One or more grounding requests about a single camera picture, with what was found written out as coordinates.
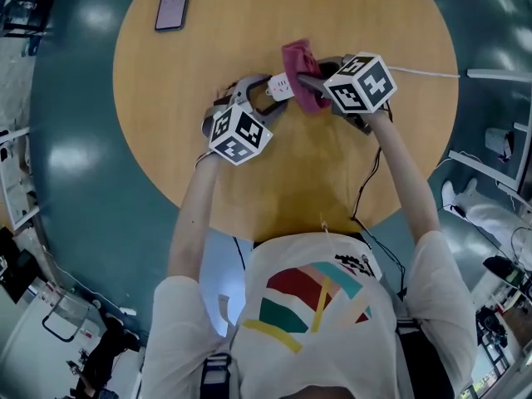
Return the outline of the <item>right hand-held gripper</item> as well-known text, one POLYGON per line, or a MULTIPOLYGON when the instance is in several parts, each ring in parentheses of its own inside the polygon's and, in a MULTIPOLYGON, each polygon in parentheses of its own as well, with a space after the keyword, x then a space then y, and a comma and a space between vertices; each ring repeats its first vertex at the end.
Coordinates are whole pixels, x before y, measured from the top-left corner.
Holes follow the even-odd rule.
POLYGON ((325 79, 298 73, 298 82, 328 98, 335 116, 342 117, 362 133, 371 134, 372 129, 362 115, 384 108, 397 91, 397 84, 382 57, 360 52, 321 59, 318 66, 325 79))

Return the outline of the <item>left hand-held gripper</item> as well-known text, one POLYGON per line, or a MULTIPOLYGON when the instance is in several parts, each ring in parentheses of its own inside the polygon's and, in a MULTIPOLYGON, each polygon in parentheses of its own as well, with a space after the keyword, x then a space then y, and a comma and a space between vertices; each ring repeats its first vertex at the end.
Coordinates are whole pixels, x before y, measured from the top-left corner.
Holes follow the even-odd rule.
POLYGON ((268 84, 271 77, 259 73, 241 78, 225 88, 205 112, 202 133, 208 140, 208 155, 242 165, 264 151, 273 139, 268 128, 287 110, 288 100, 274 101, 261 110, 242 98, 249 98, 251 90, 268 84))

